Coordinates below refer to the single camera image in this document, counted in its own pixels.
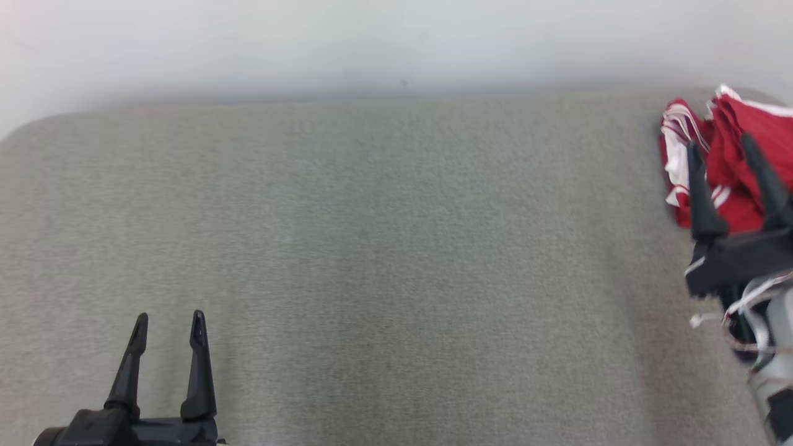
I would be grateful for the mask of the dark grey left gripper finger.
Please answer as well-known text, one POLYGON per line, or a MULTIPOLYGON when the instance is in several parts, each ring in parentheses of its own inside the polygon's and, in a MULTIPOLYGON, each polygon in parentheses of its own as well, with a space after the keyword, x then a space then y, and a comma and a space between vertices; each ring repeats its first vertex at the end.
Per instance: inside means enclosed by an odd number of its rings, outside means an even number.
POLYGON ((181 419, 186 422, 213 419, 217 411, 216 394, 206 316, 201 310, 193 312, 189 344, 192 358, 187 395, 181 404, 181 419))
POLYGON ((147 331, 149 318, 147 313, 137 316, 127 347, 117 369, 112 387, 105 400, 105 409, 122 409, 131 419, 141 417, 141 409, 137 404, 139 370, 141 370, 142 354, 147 347, 147 331))

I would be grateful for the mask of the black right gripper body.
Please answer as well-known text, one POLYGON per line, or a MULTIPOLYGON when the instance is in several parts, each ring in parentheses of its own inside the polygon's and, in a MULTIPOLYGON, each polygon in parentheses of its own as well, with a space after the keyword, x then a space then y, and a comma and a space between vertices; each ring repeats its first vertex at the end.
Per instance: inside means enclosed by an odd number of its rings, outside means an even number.
POLYGON ((744 232, 696 242, 685 282, 690 296, 703 297, 791 268, 791 229, 744 232))

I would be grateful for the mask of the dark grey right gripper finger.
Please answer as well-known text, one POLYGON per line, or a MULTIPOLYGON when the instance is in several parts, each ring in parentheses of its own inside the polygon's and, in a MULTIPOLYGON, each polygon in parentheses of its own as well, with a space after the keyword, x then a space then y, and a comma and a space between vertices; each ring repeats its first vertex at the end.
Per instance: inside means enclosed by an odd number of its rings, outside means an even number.
POLYGON ((792 208, 788 189, 764 157, 750 133, 742 135, 742 149, 755 176, 763 206, 763 231, 791 229, 792 208))
POLYGON ((698 243, 712 243, 726 237, 729 226, 717 212, 712 190, 706 181, 706 164, 699 144, 691 141, 686 147, 688 162, 691 236, 698 243))

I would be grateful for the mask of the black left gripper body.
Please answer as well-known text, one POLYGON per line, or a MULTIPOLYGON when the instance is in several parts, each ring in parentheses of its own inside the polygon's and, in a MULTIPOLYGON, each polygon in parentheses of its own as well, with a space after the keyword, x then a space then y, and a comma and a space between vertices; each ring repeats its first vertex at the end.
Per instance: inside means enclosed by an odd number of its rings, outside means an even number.
POLYGON ((226 445, 213 419, 133 419, 121 409, 82 409, 71 423, 44 429, 35 445, 226 445))

